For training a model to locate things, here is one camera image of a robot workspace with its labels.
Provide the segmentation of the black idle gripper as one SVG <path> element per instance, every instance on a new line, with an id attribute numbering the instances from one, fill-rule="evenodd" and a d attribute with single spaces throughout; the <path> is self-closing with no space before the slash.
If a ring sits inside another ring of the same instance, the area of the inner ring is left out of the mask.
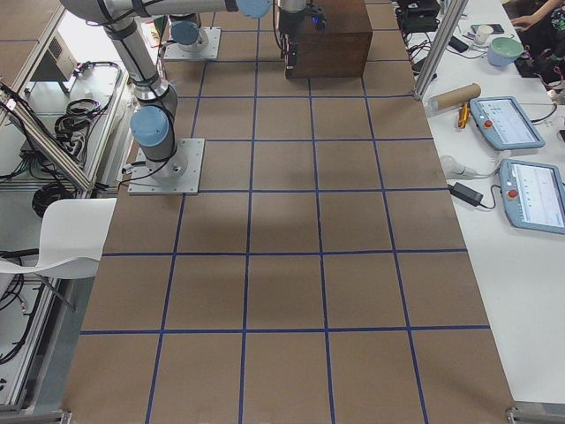
<path id="1" fill-rule="evenodd" d="M 323 8 L 304 8 L 302 11 L 285 11 L 278 9 L 278 30 L 281 36 L 281 57 L 286 66 L 295 66 L 298 60 L 298 29 L 306 20 L 313 24 L 314 29 L 320 33 L 319 40 L 323 37 L 326 27 L 326 15 Z"/>

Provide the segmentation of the person's hand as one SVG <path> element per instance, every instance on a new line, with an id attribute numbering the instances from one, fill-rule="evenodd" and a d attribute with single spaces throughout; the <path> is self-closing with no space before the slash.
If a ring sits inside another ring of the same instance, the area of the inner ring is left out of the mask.
<path id="1" fill-rule="evenodd" d="M 538 21 L 533 15 L 524 15 L 510 20 L 513 27 L 520 28 L 522 31 L 526 31 Z"/>

